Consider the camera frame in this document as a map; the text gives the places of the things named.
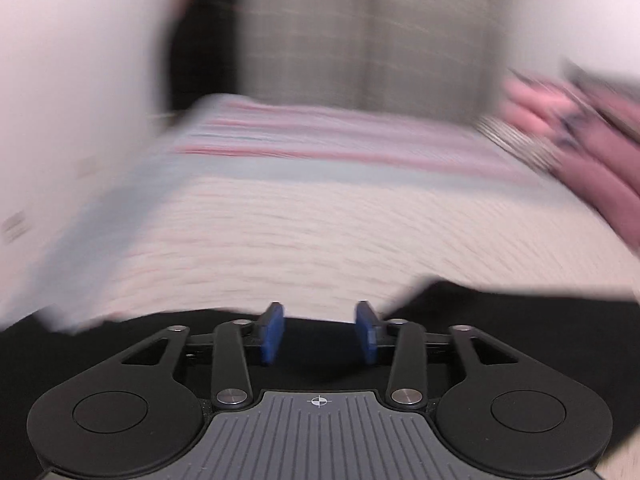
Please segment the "pink purple clothes pile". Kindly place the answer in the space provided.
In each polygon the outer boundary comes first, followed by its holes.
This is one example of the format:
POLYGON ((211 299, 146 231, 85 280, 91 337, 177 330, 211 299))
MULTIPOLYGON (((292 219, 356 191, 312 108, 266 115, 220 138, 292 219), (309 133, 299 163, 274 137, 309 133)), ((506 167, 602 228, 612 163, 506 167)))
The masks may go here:
POLYGON ((499 117, 552 148, 550 172, 639 250, 639 84, 573 65, 568 81, 514 73, 499 117))

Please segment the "pink striped blanket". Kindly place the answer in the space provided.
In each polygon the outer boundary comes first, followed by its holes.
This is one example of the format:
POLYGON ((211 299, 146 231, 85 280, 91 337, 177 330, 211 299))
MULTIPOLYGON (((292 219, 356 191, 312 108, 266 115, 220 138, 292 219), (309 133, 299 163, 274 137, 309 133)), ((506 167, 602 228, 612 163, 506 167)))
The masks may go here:
POLYGON ((177 127, 175 151, 361 162, 523 186, 537 184, 532 170, 468 127, 336 107, 271 105, 232 94, 196 102, 177 127))

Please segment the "black white striped garment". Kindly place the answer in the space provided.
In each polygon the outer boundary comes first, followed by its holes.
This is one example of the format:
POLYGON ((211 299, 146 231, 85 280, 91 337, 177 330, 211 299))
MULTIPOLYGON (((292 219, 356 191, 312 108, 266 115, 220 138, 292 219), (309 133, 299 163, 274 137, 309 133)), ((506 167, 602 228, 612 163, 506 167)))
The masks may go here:
POLYGON ((528 136, 499 118, 482 116, 478 118, 475 128, 506 154, 530 169, 550 174, 558 162, 558 150, 551 142, 528 136))

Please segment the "cherry print bed sheet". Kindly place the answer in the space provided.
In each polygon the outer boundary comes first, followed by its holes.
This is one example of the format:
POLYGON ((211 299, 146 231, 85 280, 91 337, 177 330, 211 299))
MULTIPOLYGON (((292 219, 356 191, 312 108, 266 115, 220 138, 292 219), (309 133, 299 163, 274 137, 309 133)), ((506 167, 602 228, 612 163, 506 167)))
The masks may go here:
POLYGON ((639 259, 562 188, 466 194, 341 183, 199 177, 171 192, 123 248, 100 231, 87 255, 56 244, 11 297, 1 323, 47 311, 73 330, 102 318, 200 309, 346 321, 444 278, 462 285, 637 297, 639 259))

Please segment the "black pants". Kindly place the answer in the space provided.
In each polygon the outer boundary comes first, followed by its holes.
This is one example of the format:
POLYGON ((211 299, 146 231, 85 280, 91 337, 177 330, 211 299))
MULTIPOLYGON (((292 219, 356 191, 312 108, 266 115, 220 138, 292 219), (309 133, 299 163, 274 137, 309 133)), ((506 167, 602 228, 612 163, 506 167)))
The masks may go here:
MULTIPOLYGON (((507 294, 436 281, 391 318, 431 333, 472 325, 595 391, 611 410, 608 447, 619 448, 639 427, 639 305, 634 300, 507 294)), ((157 313, 104 321, 80 332, 57 332, 40 311, 1 333, 1 475, 33 479, 42 468, 26 432, 32 404, 50 388, 169 325, 210 333, 229 312, 157 313)), ((364 364, 355 331, 345 323, 290 318, 277 361, 254 370, 254 385, 285 389, 359 388, 386 384, 364 364)))

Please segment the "grey star curtain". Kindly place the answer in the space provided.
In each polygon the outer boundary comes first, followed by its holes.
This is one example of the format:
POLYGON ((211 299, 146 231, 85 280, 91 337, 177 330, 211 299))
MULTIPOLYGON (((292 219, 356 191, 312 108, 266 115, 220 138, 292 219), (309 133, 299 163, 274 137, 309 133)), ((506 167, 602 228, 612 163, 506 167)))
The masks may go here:
POLYGON ((487 104, 501 0, 240 0, 240 81, 270 104, 466 124, 487 104))

